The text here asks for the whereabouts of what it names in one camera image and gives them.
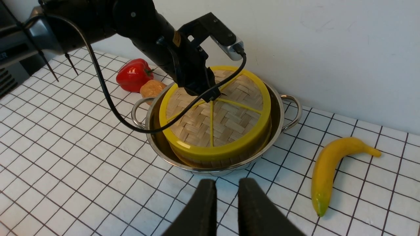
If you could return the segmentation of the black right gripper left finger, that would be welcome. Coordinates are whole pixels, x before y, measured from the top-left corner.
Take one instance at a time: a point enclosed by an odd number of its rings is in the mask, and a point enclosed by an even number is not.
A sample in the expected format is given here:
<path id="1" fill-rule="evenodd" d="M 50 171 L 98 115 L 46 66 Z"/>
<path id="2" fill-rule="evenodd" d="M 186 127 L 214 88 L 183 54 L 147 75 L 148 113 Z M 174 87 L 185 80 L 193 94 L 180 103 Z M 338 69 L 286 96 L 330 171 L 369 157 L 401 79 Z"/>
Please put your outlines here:
<path id="1" fill-rule="evenodd" d="M 217 234 L 216 182 L 202 179 L 191 199 L 164 236 L 215 236 Z"/>

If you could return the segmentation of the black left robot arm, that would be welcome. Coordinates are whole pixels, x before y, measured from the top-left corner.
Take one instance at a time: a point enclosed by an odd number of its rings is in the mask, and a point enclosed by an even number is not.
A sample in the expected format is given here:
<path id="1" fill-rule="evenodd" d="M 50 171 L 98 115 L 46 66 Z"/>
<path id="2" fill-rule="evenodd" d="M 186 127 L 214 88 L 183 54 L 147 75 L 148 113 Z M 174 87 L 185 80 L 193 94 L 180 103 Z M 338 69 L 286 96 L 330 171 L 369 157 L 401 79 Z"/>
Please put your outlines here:
<path id="1" fill-rule="evenodd" d="M 42 0 L 21 27 L 1 30 L 1 68 L 39 50 L 63 55 L 84 47 L 67 21 L 78 26 L 89 43 L 115 34 L 130 39 L 191 96 L 215 84 L 214 73 L 205 67 L 208 54 L 201 43 L 209 36 L 225 47 L 237 40 L 211 12 L 176 30 L 151 0 Z"/>

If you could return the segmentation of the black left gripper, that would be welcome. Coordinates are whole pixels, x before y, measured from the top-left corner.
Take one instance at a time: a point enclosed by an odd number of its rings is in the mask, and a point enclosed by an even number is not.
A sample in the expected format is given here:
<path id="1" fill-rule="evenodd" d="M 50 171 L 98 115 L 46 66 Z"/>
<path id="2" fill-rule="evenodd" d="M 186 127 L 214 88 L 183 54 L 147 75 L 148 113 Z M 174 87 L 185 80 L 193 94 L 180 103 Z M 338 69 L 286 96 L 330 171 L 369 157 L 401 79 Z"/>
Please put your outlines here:
<path id="1" fill-rule="evenodd" d="M 173 36 L 161 36 L 158 45 L 169 51 L 175 80 L 178 87 L 183 88 L 190 96 L 200 96 L 206 103 L 221 96 L 216 85 L 215 75 L 206 66 L 208 54 L 190 41 L 187 36 L 174 31 Z"/>

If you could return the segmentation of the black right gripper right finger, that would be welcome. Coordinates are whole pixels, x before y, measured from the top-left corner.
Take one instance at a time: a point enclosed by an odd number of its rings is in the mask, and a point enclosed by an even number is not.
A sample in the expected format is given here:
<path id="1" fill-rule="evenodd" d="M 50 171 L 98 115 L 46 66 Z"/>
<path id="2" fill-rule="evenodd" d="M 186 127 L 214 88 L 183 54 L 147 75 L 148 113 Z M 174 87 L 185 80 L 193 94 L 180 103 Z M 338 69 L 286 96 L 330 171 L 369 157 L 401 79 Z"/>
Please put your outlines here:
<path id="1" fill-rule="evenodd" d="M 253 178 L 242 178 L 238 192 L 240 236 L 303 236 Z"/>

